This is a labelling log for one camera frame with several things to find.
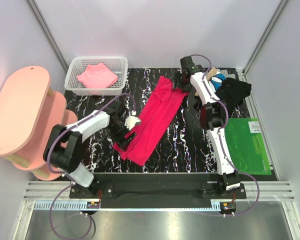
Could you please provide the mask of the crimson red t-shirt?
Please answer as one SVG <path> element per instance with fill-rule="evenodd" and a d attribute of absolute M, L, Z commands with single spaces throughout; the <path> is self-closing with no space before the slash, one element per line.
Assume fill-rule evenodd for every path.
<path fill-rule="evenodd" d="M 130 160 L 143 166 L 155 150 L 160 139 L 188 94 L 174 88 L 170 79 L 160 76 L 158 83 L 142 109 L 139 119 L 141 124 L 135 126 L 126 137 L 135 134 L 135 138 L 122 150 L 118 144 L 113 148 L 119 152 L 122 160 Z"/>

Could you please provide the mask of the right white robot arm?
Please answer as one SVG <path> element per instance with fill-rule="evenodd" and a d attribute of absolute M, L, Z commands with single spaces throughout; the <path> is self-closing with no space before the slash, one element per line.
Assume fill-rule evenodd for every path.
<path fill-rule="evenodd" d="M 194 64 L 192 56 L 180 59 L 181 71 L 176 74 L 174 87 L 189 93 L 196 90 L 202 103 L 200 126 L 208 135 L 217 164 L 216 191 L 222 198 L 229 198 L 239 190 L 241 181 L 229 153 L 225 128 L 229 114 L 224 101 L 215 94 L 207 79 L 209 69 L 204 70 L 199 64 Z"/>

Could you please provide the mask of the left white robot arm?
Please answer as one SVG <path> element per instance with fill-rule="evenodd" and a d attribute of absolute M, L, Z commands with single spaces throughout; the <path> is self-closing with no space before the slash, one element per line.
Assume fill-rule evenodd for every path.
<path fill-rule="evenodd" d="M 135 133 L 129 137 L 127 134 L 142 121 L 136 113 L 122 118 L 125 111 L 125 105 L 115 101 L 109 107 L 97 109 L 75 123 L 55 125 L 43 152 L 43 159 L 47 166 L 59 168 L 76 183 L 73 187 L 75 191 L 79 190 L 85 197 L 93 198 L 100 190 L 96 177 L 82 163 L 84 143 L 96 132 L 106 129 L 119 148 L 127 150 L 136 137 Z"/>

